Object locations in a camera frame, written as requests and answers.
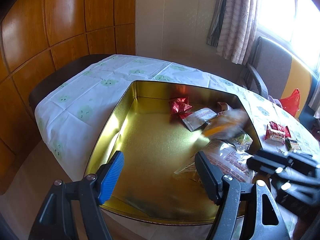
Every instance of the gray and yellow chair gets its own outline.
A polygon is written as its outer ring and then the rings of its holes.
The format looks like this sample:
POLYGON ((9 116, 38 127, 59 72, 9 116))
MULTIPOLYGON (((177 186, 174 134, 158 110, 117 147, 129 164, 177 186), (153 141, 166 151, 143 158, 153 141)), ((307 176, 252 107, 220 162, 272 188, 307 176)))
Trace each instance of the gray and yellow chair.
POLYGON ((295 118, 311 129, 314 111, 308 103, 315 91, 318 78, 300 60, 274 41, 259 37, 251 63, 241 72, 239 85, 246 86, 264 98, 268 95, 281 99, 300 91, 300 111, 295 118))

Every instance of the window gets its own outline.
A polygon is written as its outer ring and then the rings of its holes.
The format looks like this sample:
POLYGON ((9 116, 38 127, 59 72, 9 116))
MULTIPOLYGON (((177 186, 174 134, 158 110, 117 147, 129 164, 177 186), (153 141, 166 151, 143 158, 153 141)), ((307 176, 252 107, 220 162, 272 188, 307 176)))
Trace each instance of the window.
POLYGON ((319 71, 320 12, 311 0, 261 0, 258 31, 319 71))

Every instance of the candy wrapper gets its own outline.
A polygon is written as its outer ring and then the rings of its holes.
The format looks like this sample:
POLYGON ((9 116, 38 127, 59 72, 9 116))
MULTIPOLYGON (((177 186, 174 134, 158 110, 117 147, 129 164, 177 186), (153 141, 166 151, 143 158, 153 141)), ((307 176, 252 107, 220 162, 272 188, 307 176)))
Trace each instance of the candy wrapper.
POLYGON ((289 128, 288 128, 287 126, 279 125, 279 124, 277 124, 277 123, 275 123, 275 122, 272 122, 272 121, 269 122, 269 124, 270 124, 271 129, 284 132, 286 138, 287 138, 287 137, 291 137, 289 128))
POLYGON ((199 128, 208 120, 214 118, 216 115, 217 114, 210 108, 202 108, 194 113, 179 114, 180 118, 191 132, 199 128))
POLYGON ((218 102, 218 105, 220 106, 220 112, 228 111, 232 109, 232 107, 225 102, 218 102))
POLYGON ((209 121, 209 125, 202 131, 202 135, 210 140, 228 140, 241 132, 247 120, 248 115, 244 110, 231 109, 224 111, 209 121))
POLYGON ((287 137, 285 139, 285 144, 288 148, 288 151, 294 151, 294 150, 301 151, 301 147, 300 147, 298 141, 295 139, 287 137))
POLYGON ((184 113, 191 109, 188 98, 174 98, 169 101, 171 107, 171 114, 184 113))
POLYGON ((253 142, 251 137, 243 130, 241 130, 240 134, 229 141, 236 147, 236 150, 239 153, 249 150, 250 145, 253 142))
MULTIPOLYGON (((251 183, 254 172, 249 170, 247 159, 251 157, 246 152, 238 153, 235 147, 221 140, 210 141, 202 150, 211 164, 217 165, 223 174, 230 174, 239 181, 251 183)), ((187 165, 177 169, 175 174, 181 174, 188 179, 199 181, 196 171, 195 156, 193 155, 187 165)))
POLYGON ((272 141, 277 141, 284 144, 284 138, 285 138, 285 132, 271 129, 270 125, 267 125, 265 140, 270 139, 272 141))

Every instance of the wooden wall panel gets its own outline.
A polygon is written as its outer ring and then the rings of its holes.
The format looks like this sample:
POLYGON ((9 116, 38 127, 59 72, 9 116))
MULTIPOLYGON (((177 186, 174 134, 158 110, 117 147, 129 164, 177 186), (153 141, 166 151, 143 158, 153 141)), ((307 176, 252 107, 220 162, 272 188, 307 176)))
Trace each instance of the wooden wall panel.
POLYGON ((14 159, 15 155, 3 143, 3 141, 0 140, 0 180, 7 173, 14 159))
POLYGON ((116 26, 117 54, 135 55, 134 24, 116 26))
POLYGON ((7 69, 5 68, 3 57, 0 51, 0 82, 8 76, 7 69))
POLYGON ((37 127, 23 106, 11 79, 0 84, 0 102, 0 137, 17 154, 37 133, 37 127))
POLYGON ((84 0, 88 31, 113 26, 113 0, 84 0))
POLYGON ((85 32, 84 0, 45 0, 50 46, 85 32))
POLYGON ((136 0, 115 0, 115 25, 134 24, 136 0))
POLYGON ((3 46, 11 71, 48 47, 42 1, 17 0, 3 20, 3 46))
POLYGON ((65 64, 88 55, 88 45, 85 34, 71 38, 51 48, 52 58, 56 69, 65 64))
POLYGON ((87 33, 90 54, 115 54, 115 30, 113 27, 87 33))
POLYGON ((39 82, 54 71, 55 68, 52 64, 50 51, 47 50, 37 55, 13 74, 14 83, 30 112, 31 108, 28 101, 30 92, 39 82))

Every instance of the ribbed blue pad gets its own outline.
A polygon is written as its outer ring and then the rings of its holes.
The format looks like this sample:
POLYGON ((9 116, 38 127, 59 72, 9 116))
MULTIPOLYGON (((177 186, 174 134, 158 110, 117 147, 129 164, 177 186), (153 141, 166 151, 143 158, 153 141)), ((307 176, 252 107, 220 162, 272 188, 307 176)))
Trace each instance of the ribbed blue pad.
POLYGON ((108 173, 101 184, 101 192, 98 197, 99 204, 102 205, 110 199, 113 189, 116 186, 122 168, 124 166, 124 155, 122 152, 118 154, 113 164, 108 170, 108 173))

